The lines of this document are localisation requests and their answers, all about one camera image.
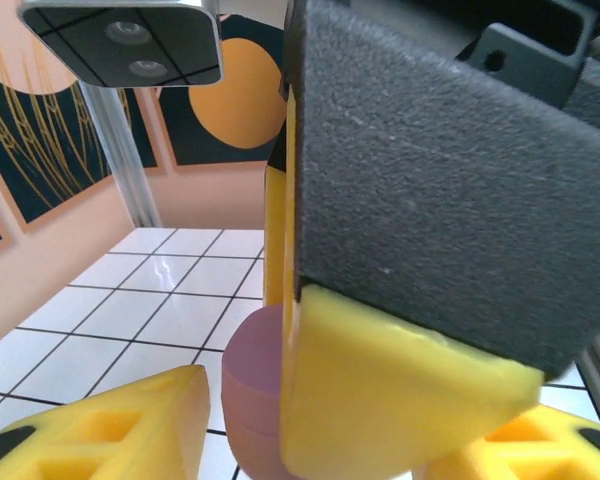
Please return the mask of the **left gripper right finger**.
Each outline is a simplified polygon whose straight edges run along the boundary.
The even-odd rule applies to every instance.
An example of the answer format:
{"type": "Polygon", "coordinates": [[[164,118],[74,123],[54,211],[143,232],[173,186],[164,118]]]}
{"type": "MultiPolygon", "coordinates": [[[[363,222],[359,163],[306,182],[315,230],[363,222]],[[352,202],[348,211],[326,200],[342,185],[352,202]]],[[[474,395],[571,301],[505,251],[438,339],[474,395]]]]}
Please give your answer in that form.
{"type": "Polygon", "coordinates": [[[600,424],[539,405],[412,471],[414,479],[600,480],[600,424]]]}

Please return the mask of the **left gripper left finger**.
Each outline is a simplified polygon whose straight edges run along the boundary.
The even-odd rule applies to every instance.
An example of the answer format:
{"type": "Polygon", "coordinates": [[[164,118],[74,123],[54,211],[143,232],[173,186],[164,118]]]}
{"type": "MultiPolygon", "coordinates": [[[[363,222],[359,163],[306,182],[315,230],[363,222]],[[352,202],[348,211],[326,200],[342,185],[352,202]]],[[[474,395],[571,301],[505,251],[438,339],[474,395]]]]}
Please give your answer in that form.
{"type": "Polygon", "coordinates": [[[206,371],[185,365],[0,431],[0,480],[195,479],[210,415],[206,371]]]}

